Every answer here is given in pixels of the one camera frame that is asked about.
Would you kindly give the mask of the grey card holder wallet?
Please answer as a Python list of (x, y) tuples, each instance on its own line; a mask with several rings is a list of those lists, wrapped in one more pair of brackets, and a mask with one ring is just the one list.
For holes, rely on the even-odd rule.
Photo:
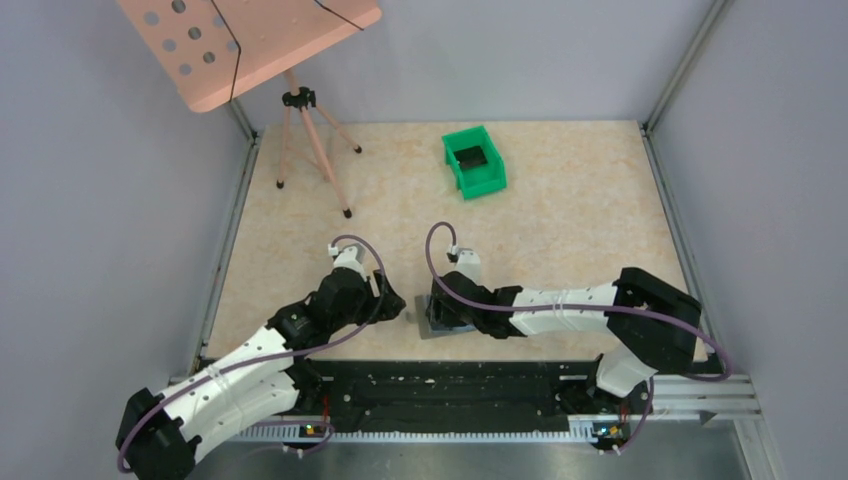
[(430, 295), (414, 297), (411, 312), (405, 314), (408, 323), (418, 328), (422, 340), (473, 332), (476, 328), (460, 319)]

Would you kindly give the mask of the black card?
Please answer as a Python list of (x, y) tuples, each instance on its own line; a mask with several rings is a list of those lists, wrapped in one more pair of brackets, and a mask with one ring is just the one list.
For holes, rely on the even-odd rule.
[(456, 150), (454, 157), (461, 171), (482, 167), (488, 163), (486, 153), (481, 146)]

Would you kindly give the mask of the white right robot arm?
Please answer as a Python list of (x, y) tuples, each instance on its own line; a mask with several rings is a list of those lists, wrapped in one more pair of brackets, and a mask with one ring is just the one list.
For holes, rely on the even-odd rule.
[(425, 307), (435, 330), (467, 327), (496, 339), (596, 332), (619, 344), (600, 356), (586, 385), (589, 404), (612, 412), (656, 373), (685, 374), (694, 362), (699, 301), (637, 267), (595, 287), (490, 290), (459, 270), (432, 283)]

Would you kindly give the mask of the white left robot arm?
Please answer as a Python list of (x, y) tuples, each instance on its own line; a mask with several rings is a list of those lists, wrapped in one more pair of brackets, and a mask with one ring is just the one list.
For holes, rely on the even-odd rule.
[(115, 441), (117, 466), (139, 479), (184, 479), (212, 450), (290, 410), (308, 413), (325, 396), (308, 355), (333, 335), (393, 320), (406, 302), (382, 271), (372, 278), (334, 268), (317, 290), (281, 307), (235, 350), (182, 382), (127, 401)]

